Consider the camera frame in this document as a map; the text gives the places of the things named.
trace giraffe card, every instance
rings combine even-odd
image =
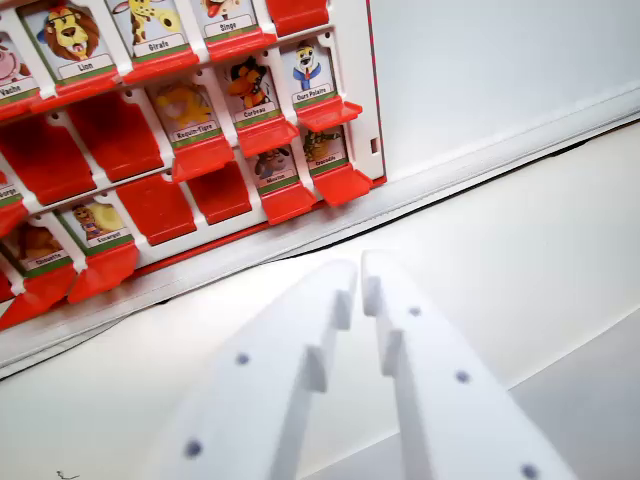
[[[85,255],[95,255],[133,241],[113,205],[76,203],[56,216]]]
[[[322,132],[313,132],[305,127],[300,131],[304,156],[312,177],[349,163],[341,125]]]
[[[337,95],[329,49],[309,38],[281,50],[285,79],[294,108]]]
[[[149,86],[147,93],[174,148],[222,134],[203,86],[181,79]]]
[[[18,49],[9,35],[0,32],[0,106],[31,97],[36,93],[38,85]]]
[[[271,72],[255,57],[219,67],[217,75],[236,128],[282,113]]]
[[[260,195],[275,192],[300,180],[289,146],[249,157],[247,162]]]
[[[72,262],[47,228],[27,222],[2,239],[0,251],[26,278],[37,277]]]
[[[17,12],[56,83],[66,85],[115,71],[88,8],[64,0],[40,0]]]
[[[107,8],[134,61],[189,48],[173,0],[106,0]]]
[[[217,42],[258,28],[251,0],[190,0],[207,42]]]

